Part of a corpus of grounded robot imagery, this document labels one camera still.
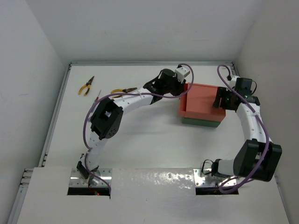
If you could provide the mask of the red drawer box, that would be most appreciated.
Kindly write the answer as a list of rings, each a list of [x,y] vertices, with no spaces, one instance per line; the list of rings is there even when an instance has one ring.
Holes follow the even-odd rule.
[[[222,122],[226,111],[213,107],[218,87],[190,83],[184,86],[186,90],[189,87],[191,89],[179,100],[178,115],[183,118]]]

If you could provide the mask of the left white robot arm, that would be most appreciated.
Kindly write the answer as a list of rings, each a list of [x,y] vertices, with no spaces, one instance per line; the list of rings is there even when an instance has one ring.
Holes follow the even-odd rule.
[[[157,77],[146,82],[142,88],[117,98],[111,93],[94,102],[88,111],[84,125],[91,122],[92,146],[87,144],[86,134],[83,141],[88,149],[85,157],[77,164],[77,170],[87,180],[98,168],[96,159],[107,142],[119,130],[123,115],[141,106],[151,105],[162,98],[179,98],[187,93],[184,90],[185,78],[193,70],[179,64],[175,70],[162,69]]]

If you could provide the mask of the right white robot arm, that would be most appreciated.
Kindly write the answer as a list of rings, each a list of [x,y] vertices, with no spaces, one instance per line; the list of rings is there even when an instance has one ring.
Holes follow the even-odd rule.
[[[245,142],[234,159],[216,159],[212,164],[211,175],[218,178],[248,176],[258,163],[268,142],[268,151],[251,177],[254,180],[268,182],[274,175],[282,148],[273,144],[270,138],[266,138],[260,120],[256,118],[260,116],[260,102],[251,91],[252,79],[229,75],[227,80],[232,90],[218,87],[213,107],[236,112],[242,125]]]

